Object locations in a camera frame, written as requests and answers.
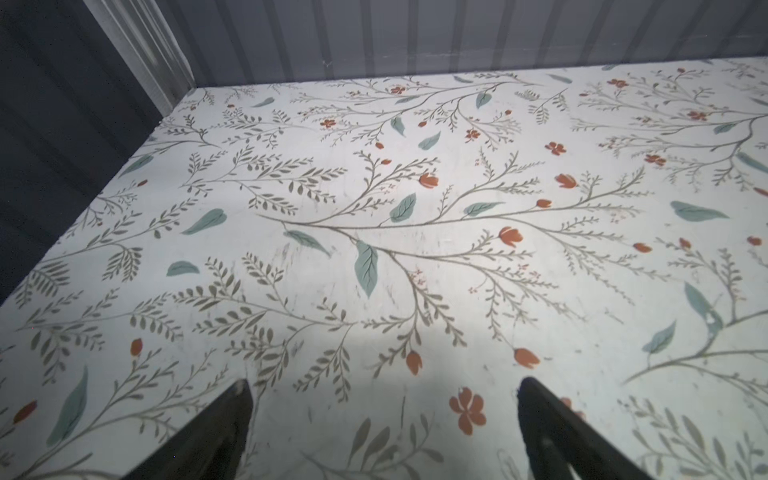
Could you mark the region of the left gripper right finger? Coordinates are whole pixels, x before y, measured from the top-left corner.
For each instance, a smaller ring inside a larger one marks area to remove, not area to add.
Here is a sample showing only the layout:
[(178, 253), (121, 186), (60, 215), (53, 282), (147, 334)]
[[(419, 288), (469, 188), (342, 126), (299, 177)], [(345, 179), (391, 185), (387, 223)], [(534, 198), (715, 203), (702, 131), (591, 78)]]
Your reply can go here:
[(536, 378), (522, 380), (517, 398), (518, 422), (536, 480), (650, 479)]

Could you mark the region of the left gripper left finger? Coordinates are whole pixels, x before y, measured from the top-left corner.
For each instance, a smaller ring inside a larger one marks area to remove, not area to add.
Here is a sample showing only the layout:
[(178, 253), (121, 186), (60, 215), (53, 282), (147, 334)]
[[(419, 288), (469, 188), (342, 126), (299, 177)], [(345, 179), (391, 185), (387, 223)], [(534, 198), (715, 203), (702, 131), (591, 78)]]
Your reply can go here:
[(233, 479), (245, 450), (254, 403), (235, 381), (127, 479)]

